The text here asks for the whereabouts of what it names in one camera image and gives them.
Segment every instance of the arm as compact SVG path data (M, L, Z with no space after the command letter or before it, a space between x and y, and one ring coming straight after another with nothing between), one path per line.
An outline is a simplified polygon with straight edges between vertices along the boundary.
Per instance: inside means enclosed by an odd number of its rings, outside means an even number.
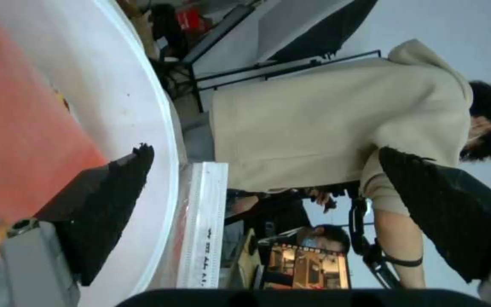
M388 256L416 261L423 256L422 232L409 216L399 194L382 172L375 152L363 171L361 191L373 201L376 237ZM393 265L405 288L425 288L423 265Z

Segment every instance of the red object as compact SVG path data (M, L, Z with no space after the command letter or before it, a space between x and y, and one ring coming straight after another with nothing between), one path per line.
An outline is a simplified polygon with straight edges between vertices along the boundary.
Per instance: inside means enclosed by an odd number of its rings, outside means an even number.
M197 8L189 8L181 12L177 12L176 18L183 31L193 29L204 32L206 30L206 25L203 19L200 17L200 13Z

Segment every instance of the ruler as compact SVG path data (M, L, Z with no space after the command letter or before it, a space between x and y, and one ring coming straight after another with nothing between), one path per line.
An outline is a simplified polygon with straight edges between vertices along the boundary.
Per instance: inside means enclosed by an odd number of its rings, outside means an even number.
M228 165L195 163L189 167L187 218L176 287L217 288Z

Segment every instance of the face mask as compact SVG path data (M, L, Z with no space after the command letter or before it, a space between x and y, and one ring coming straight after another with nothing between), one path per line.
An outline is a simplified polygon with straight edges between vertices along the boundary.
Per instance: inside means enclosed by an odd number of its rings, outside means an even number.
M306 237L304 240L302 240L302 246L312 247L314 249L319 248L318 242L313 237Z

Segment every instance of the hand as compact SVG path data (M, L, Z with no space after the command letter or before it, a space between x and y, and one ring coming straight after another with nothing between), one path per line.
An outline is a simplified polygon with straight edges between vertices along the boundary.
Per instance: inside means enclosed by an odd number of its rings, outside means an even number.
M310 199L315 201L316 204L320 206L325 206L331 199L331 194L329 192L320 192L316 189L310 191Z

